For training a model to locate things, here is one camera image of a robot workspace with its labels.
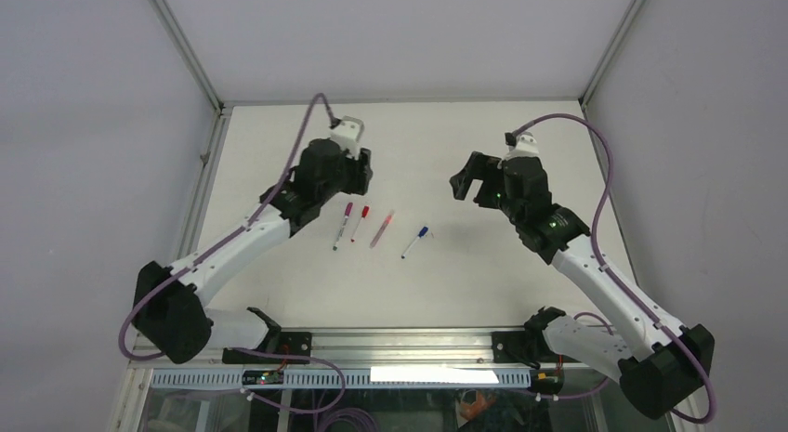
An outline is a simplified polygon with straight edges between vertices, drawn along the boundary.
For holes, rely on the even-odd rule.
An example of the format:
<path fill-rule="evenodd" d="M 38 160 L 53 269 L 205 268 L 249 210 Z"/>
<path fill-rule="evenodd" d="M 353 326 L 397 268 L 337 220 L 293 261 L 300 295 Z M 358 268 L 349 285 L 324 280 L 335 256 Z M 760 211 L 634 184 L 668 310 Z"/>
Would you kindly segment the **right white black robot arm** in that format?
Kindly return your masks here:
<path fill-rule="evenodd" d="M 617 273 L 589 227 L 552 200 L 536 157 L 501 159 L 480 152 L 450 179 L 462 201 L 481 183 L 476 205 L 501 211 L 523 245 L 578 287 L 613 327 L 588 327 L 565 311 L 544 307 L 503 348 L 512 360 L 538 368 L 553 356 L 580 361 L 616 382 L 643 415 L 658 419 L 697 390 L 708 393 L 715 339 L 702 325 L 686 326 Z"/>

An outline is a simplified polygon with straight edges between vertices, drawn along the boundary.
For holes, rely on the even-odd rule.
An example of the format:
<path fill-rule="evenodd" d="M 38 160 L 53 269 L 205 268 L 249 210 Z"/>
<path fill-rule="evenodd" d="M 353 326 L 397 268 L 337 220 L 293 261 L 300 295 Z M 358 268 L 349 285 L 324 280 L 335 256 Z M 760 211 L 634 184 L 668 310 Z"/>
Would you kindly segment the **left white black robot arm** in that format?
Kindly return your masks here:
<path fill-rule="evenodd" d="M 238 227 L 167 266 L 146 264 L 122 328 L 134 327 L 157 347 L 153 359 L 166 357 L 175 364 L 205 348 L 244 351 L 257 363 L 274 360 L 282 330 L 276 321 L 259 308 L 222 310 L 211 308 L 211 301 L 240 271 L 315 220 L 336 194 L 366 194 L 372 177 L 369 149 L 312 140 L 298 164 L 260 196 Z"/>

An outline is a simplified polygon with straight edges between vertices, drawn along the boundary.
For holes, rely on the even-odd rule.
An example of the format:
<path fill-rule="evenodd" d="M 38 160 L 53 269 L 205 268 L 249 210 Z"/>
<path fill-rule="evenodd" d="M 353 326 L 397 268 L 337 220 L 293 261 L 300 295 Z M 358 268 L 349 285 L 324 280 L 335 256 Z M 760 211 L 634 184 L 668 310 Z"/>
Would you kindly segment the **white pen red tip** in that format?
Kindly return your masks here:
<path fill-rule="evenodd" d="M 354 243 L 356 241 L 358 230 L 360 229 L 360 226 L 361 226 L 361 224 L 362 224 L 364 219 L 361 219 L 361 215 L 360 215 L 359 219 L 355 223 L 355 226 L 353 227 L 353 230 L 351 231 L 351 235 L 350 235 L 350 242 L 351 243 Z"/>

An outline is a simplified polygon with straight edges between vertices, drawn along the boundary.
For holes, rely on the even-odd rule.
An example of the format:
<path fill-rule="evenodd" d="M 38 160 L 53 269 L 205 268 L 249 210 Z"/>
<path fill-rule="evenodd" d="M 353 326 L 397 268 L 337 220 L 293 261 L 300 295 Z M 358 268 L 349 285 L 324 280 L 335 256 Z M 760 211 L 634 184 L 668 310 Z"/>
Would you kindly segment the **pink purple pen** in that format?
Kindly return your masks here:
<path fill-rule="evenodd" d="M 391 222 L 390 222 L 390 223 L 389 223 L 387 226 L 385 226 L 385 227 L 382 225 L 382 223 L 381 223 L 380 227 L 378 228 L 378 230 L 376 231 L 376 233 L 374 234 L 374 237 L 371 239 L 371 241 L 370 241 L 370 243 L 369 243 L 369 248 L 370 248 L 370 249 L 372 249 L 372 248 L 375 248 L 375 247 L 376 247 L 376 245 L 379 243 L 380 239 L 381 239 L 381 238 L 382 238 L 382 236 L 384 235 L 384 233 L 385 233 L 385 231 L 386 231 L 387 227 L 389 226 L 389 224 L 390 224 Z"/>

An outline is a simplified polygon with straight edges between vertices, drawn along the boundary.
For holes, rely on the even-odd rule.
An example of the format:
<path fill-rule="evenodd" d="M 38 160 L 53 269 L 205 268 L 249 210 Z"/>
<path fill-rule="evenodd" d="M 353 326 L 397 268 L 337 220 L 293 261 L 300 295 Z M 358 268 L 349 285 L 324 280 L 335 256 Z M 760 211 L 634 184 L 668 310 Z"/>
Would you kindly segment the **white pen blue tip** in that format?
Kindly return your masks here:
<path fill-rule="evenodd" d="M 415 245 L 416 245 L 416 244 L 417 244 L 417 243 L 418 243 L 418 242 L 419 242 L 421 239 L 423 239 L 423 238 L 426 236 L 426 235 L 425 235 L 423 238 L 418 238 L 418 237 L 417 237 L 417 234 L 416 234 L 416 235 L 415 235 L 415 237 L 414 237 L 414 238 L 413 238 L 413 239 L 410 241 L 410 243 L 409 243 L 409 244 L 406 246 L 406 248 L 404 249 L 404 251 L 401 253 L 401 259 L 405 259 L 405 258 L 407 257 L 407 255 L 408 255 L 408 254 L 409 254 L 409 253 L 410 253 L 410 252 L 413 250 L 414 246 L 415 246 Z"/>

